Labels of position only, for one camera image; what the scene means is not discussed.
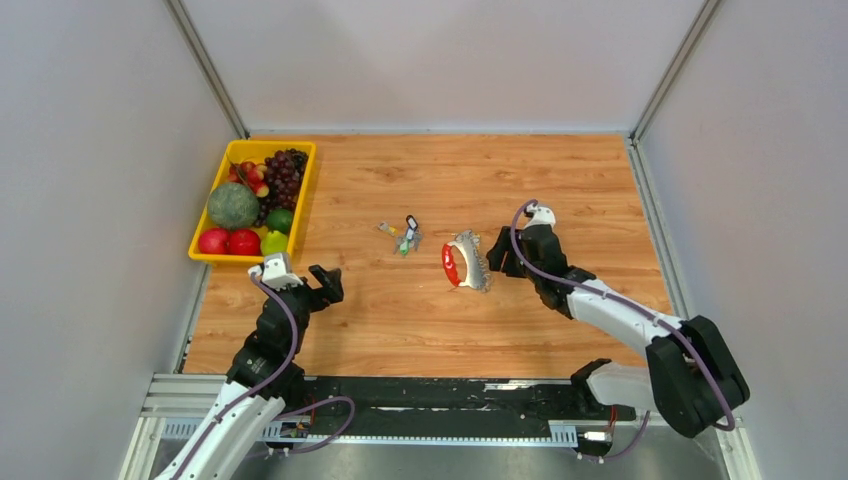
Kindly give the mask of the red keyring with silver keys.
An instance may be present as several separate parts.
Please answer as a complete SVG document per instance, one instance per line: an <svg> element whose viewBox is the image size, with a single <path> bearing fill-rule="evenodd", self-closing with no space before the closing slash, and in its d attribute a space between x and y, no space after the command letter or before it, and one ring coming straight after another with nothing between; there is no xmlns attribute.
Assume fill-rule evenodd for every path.
<svg viewBox="0 0 848 480"><path fill-rule="evenodd" d="M468 229L455 235L441 249L441 264L454 288L470 288L487 293L492 277L480 255L480 236Z"/></svg>

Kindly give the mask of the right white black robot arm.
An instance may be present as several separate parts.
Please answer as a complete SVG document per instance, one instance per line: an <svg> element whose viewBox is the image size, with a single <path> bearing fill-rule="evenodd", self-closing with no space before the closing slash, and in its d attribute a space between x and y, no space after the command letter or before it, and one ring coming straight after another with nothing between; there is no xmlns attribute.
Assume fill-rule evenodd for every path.
<svg viewBox="0 0 848 480"><path fill-rule="evenodd" d="M749 385L712 320L667 316L622 296L569 264L551 226L502 227L486 259L493 271L528 279L547 308L604 331L645 359L643 368L598 359L575 372L571 403L580 415L596 417L613 404L652 410L693 438L730 420L750 399Z"/></svg>

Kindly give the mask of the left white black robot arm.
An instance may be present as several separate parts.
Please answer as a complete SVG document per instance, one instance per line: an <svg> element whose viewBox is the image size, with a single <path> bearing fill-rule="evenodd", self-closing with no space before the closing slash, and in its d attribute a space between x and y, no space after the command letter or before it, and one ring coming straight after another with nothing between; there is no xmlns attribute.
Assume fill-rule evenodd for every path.
<svg viewBox="0 0 848 480"><path fill-rule="evenodd" d="M311 315L344 299L340 269L312 265L309 271L317 286L294 274L285 255L249 268L250 281L267 296L256 327L200 426L159 478L230 478L266 426L304 405L305 372L294 359Z"/></svg>

